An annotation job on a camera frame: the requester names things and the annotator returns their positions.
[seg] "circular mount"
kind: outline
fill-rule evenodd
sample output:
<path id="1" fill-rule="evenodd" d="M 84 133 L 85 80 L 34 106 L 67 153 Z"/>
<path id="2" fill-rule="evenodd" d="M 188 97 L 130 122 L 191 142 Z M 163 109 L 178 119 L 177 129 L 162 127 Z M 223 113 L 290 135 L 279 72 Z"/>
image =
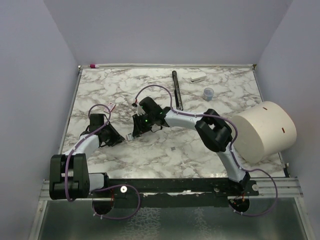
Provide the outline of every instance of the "circular mount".
<path id="1" fill-rule="evenodd" d="M 105 215 L 112 210 L 110 201 L 92 201 L 92 207 L 94 211 L 99 215 Z"/>
<path id="2" fill-rule="evenodd" d="M 249 199 L 229 199 L 228 202 L 234 210 L 240 213 L 245 213 L 250 207 Z"/>

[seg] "large white cylindrical container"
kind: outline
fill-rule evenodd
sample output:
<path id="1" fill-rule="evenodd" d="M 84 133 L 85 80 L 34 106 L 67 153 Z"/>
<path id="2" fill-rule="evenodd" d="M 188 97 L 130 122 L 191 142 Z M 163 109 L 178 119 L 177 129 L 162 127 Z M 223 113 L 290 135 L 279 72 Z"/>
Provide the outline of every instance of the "large white cylindrical container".
<path id="1" fill-rule="evenodd" d="M 231 121 L 239 133 L 234 147 L 250 163 L 257 163 L 291 147 L 297 139 L 294 122 L 271 101 L 247 109 L 233 116 Z"/>

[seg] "marble surface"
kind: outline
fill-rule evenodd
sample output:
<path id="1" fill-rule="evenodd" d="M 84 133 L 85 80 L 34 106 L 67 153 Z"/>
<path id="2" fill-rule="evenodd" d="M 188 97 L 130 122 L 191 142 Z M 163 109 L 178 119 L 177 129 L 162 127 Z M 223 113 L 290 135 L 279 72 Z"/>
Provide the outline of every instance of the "marble surface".
<path id="1" fill-rule="evenodd" d="M 159 84 L 174 91 L 172 71 L 177 71 L 183 108 L 190 112 L 215 109 L 221 116 L 231 118 L 258 103 L 261 97 L 251 69 L 248 68 L 104 68 L 84 69 L 78 86 L 72 114 L 65 135 L 63 151 L 70 149 L 89 124 L 88 110 L 94 104 L 116 103 L 111 124 L 123 136 L 133 131 L 131 106 L 134 97 L 144 86 Z M 190 77 L 199 72 L 207 80 L 191 84 Z M 212 101 L 202 99 L 206 87 L 214 89 Z M 163 108 L 169 106 L 166 91 L 150 87 L 138 100 L 152 97 Z M 102 113 L 97 107 L 93 113 Z M 133 141 L 96 150 L 87 160 L 90 173 L 106 172 L 111 178 L 217 178 L 226 177 L 226 170 L 218 156 L 208 150 L 198 133 L 172 127 L 155 133 L 147 132 Z M 249 164 L 247 169 L 261 168 L 274 177 L 284 177 L 277 154 L 266 160 Z M 265 177 L 253 172 L 252 177 Z"/>

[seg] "white eraser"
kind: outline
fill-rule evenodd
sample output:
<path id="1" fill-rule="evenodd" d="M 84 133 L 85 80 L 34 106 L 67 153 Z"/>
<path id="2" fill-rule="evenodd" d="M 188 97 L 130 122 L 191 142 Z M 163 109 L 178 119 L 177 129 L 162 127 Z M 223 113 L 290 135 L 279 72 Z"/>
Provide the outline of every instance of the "white eraser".
<path id="1" fill-rule="evenodd" d="M 207 78 L 207 74 L 205 74 L 204 72 L 197 72 L 192 74 L 191 78 L 190 78 L 190 82 L 192 84 L 194 83 L 198 83 L 201 82 L 203 80 L 205 80 Z"/>

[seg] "white wall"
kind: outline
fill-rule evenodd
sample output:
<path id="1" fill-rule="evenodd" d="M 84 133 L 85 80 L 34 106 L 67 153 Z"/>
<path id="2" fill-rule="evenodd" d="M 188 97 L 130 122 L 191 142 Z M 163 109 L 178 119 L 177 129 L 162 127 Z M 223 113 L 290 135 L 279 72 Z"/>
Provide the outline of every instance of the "white wall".
<path id="1" fill-rule="evenodd" d="M 320 1 L 294 0 L 257 64 L 266 100 L 282 106 L 297 128 L 283 152 L 298 176 L 313 229 L 320 239 Z"/>
<path id="2" fill-rule="evenodd" d="M 27 239 L 77 63 L 42 0 L 0 3 L 0 239 Z"/>
<path id="3" fill-rule="evenodd" d="M 292 0 L 44 0 L 76 60 L 255 64 Z"/>

